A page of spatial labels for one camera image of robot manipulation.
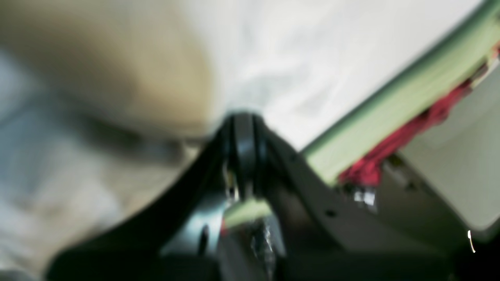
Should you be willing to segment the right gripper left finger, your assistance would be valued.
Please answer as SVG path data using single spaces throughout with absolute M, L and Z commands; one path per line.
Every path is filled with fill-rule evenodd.
M 153 203 L 58 254 L 48 281 L 220 281 L 218 240 L 227 206 L 232 118 Z

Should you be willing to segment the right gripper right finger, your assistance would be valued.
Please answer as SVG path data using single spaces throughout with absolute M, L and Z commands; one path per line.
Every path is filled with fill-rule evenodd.
M 305 159 L 254 117 L 257 192 L 276 215 L 285 254 L 278 281 L 446 281 L 441 251 L 380 222 L 328 188 Z

